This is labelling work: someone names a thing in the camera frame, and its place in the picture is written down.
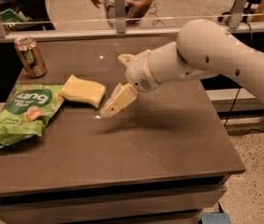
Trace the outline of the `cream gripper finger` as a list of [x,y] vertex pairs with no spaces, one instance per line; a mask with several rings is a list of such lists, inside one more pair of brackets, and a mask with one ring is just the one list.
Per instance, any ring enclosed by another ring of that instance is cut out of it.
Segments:
[[122,85],[119,83],[113,90],[111,97],[107,100],[100,110],[103,118],[115,116],[122,109],[130,105],[137,99],[138,91],[130,83]]
[[124,64],[126,67],[128,67],[132,61],[132,59],[134,58],[133,54],[120,54],[118,56],[118,60]]

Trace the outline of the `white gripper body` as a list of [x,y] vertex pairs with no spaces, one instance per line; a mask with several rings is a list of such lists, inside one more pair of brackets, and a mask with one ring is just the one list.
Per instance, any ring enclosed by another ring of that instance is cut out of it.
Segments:
[[160,87],[150,71],[149,54],[148,49],[136,55],[130,55],[127,63],[125,77],[139,92],[149,92]]

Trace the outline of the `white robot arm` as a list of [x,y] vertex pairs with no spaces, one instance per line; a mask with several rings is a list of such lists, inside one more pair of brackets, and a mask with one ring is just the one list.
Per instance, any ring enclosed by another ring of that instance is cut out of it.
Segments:
[[223,75],[253,94],[264,104],[264,52],[252,49],[213,21],[186,23],[174,42],[147,49],[128,61],[125,85],[118,84],[100,110],[102,117],[116,115],[140,92],[160,88],[170,81],[204,79]]

